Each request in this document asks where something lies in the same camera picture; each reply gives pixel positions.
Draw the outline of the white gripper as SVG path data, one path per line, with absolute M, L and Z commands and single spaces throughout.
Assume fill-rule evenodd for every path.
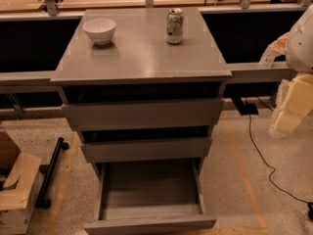
M 313 74 L 300 73 L 288 86 L 282 111 L 275 111 L 272 115 L 268 132 L 274 138 L 291 135 L 302 122 L 295 116 L 307 116 L 313 110 Z

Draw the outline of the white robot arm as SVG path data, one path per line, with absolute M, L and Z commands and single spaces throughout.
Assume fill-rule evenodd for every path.
M 291 81 L 281 82 L 277 107 L 269 133 L 282 138 L 293 133 L 313 111 L 313 5 L 310 5 L 290 31 L 265 50 L 272 57 L 286 56 L 287 66 L 297 72 Z

